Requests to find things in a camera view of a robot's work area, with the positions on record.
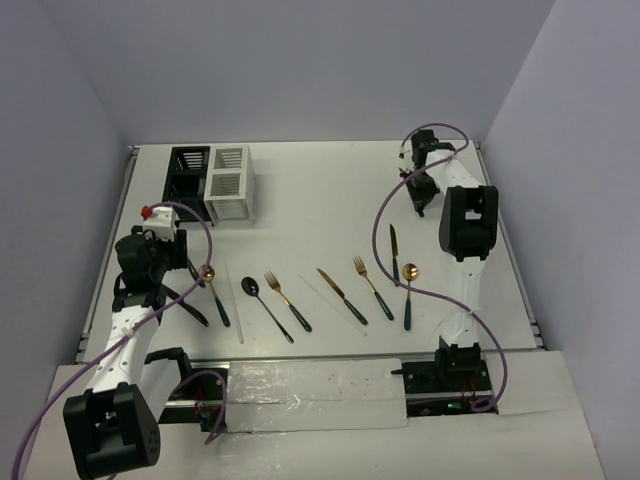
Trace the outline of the gold knife green handle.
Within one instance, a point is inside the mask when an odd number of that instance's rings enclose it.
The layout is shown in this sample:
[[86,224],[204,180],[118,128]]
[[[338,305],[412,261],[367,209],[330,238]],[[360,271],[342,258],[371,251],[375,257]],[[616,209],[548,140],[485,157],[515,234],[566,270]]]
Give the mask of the gold knife green handle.
[[398,266],[398,243],[396,230],[393,224],[389,224],[389,235],[390,235],[390,244],[391,244],[391,254],[392,254],[392,275],[394,285],[398,286],[400,283],[400,274],[399,274],[399,266]]
[[336,282],[322,269],[317,268],[321,277],[329,284],[332,290],[341,298],[344,305],[350,310],[354,317],[362,324],[367,325],[368,320],[365,316],[347,299],[343,290],[336,284]]

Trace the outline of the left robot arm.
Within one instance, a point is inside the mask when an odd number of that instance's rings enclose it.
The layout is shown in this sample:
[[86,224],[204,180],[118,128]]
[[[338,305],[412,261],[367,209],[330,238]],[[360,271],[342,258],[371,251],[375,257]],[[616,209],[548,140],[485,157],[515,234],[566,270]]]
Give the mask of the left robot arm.
[[171,396],[184,398],[196,375],[180,347],[150,351],[168,301],[171,270],[189,269],[183,229],[135,226],[115,245],[121,268],[114,285],[105,356],[84,392],[65,401],[63,419],[78,476],[100,479],[155,465],[158,419]]

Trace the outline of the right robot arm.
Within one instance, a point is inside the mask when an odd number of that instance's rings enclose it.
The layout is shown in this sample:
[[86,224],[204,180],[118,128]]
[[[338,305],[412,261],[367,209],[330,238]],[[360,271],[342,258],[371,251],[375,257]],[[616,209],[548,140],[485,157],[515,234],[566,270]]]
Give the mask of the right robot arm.
[[438,240],[450,256],[451,296],[469,309],[446,317],[436,350],[434,377],[447,391],[455,391],[480,370],[481,347],[472,314],[479,310],[480,279],[497,241],[498,190],[477,180],[457,159],[455,151],[431,129],[410,136],[413,167],[401,174],[409,178],[407,190],[419,216],[437,194],[444,195]]

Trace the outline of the black knife upper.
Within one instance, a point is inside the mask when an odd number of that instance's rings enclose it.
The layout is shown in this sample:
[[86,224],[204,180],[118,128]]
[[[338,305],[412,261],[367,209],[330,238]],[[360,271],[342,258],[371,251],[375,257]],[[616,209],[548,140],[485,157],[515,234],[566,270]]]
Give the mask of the black knife upper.
[[205,288],[206,277],[203,276],[203,267],[202,266],[196,267],[194,263],[191,261],[191,259],[188,258],[188,271],[191,277],[193,278],[193,280],[199,280],[199,283],[198,283],[199,287]]

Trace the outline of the black knife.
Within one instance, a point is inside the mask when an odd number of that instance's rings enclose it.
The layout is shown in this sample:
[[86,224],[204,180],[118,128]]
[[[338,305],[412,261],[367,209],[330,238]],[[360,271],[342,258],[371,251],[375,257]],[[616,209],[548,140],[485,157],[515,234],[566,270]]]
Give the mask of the black knife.
[[[180,295],[177,292],[175,292],[173,289],[171,289],[170,287],[168,287],[166,285],[162,285],[161,286],[161,290],[172,301],[177,301],[178,298],[180,297]],[[185,300],[179,301],[178,305],[183,310],[188,312],[194,319],[196,319],[204,327],[208,327],[209,326],[209,321],[207,320],[207,318],[198,309],[196,309],[195,307],[193,307],[190,304],[188,304]]]
[[203,267],[202,266],[196,267],[194,263],[191,261],[191,259],[188,258],[188,271],[191,277],[193,278],[193,280],[199,280],[199,283],[198,283],[199,287],[205,288],[206,277],[203,276]]

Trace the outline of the black knife lower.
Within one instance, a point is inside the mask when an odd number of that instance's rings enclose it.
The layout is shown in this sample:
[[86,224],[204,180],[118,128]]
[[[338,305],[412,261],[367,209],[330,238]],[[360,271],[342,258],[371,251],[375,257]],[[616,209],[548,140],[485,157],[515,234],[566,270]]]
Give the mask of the black knife lower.
[[[178,298],[180,297],[180,295],[177,292],[175,292],[173,289],[171,289],[170,287],[168,287],[166,285],[162,285],[161,286],[161,290],[172,301],[177,301]],[[198,309],[196,309],[195,307],[193,307],[190,304],[188,304],[185,300],[179,301],[178,305],[183,310],[188,312],[194,319],[196,319],[204,327],[208,327],[209,326],[209,321],[207,320],[207,318]]]

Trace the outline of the black utensil caddy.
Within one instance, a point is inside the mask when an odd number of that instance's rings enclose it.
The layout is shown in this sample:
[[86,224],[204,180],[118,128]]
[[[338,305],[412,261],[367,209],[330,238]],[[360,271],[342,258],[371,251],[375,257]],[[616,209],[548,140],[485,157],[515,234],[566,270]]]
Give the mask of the black utensil caddy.
[[210,220],[203,200],[210,151],[208,146],[173,147],[162,196],[163,202],[187,205],[204,221]]

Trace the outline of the white utensil caddy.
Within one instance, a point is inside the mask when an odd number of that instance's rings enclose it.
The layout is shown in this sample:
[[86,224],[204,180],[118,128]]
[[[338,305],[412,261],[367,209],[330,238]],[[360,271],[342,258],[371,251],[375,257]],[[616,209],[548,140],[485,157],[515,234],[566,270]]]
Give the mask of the white utensil caddy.
[[254,168],[248,145],[213,147],[203,201],[214,226],[253,223]]

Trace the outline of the black spoon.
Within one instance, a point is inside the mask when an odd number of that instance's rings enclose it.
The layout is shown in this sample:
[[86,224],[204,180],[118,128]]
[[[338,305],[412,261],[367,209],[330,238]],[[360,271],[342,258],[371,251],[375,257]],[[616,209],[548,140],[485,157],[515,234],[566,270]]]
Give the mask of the black spoon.
[[241,280],[241,287],[242,287],[242,290],[247,295],[253,298],[256,298],[260,302],[260,304],[265,309],[267,314],[270,316],[270,318],[274,321],[274,323],[276,324],[280,332],[283,334],[287,342],[289,344],[293,344],[294,338],[292,337],[292,335],[286,330],[286,328],[281,324],[281,322],[276,318],[276,316],[273,314],[273,312],[269,309],[269,307],[261,298],[258,282],[254,278],[246,276]]

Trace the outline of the clear chopstick left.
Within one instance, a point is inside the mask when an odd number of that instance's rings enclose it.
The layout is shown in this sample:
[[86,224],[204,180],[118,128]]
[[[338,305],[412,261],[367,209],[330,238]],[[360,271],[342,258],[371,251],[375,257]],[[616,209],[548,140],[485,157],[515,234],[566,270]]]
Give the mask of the clear chopstick left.
[[225,266],[225,272],[226,272],[226,275],[227,275],[227,279],[229,281],[230,295],[231,295],[231,299],[232,299],[234,318],[235,318],[236,330],[237,330],[237,334],[238,334],[239,343],[240,343],[240,345],[244,345],[245,344],[245,337],[244,337],[244,332],[243,332],[243,328],[242,328],[241,319],[240,319],[240,316],[239,316],[238,305],[237,305],[236,296],[235,296],[235,287],[234,287],[234,283],[233,283],[233,277],[232,277],[232,275],[230,273],[229,264],[228,264],[228,262],[226,260],[224,262],[224,266]]

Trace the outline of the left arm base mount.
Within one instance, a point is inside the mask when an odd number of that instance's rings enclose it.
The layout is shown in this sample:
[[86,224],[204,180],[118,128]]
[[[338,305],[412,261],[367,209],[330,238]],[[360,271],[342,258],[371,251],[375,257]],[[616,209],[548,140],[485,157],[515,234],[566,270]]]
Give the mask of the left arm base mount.
[[169,397],[158,423],[197,425],[201,432],[212,433],[222,400],[222,381],[215,375],[199,375]]

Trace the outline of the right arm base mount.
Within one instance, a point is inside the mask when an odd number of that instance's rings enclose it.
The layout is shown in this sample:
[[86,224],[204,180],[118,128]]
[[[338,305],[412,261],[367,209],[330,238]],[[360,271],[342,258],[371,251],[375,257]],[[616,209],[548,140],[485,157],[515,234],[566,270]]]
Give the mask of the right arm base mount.
[[402,362],[391,371],[404,384],[407,416],[436,417],[476,414],[474,407],[485,407],[493,389],[485,360],[473,373],[439,376],[436,361]]

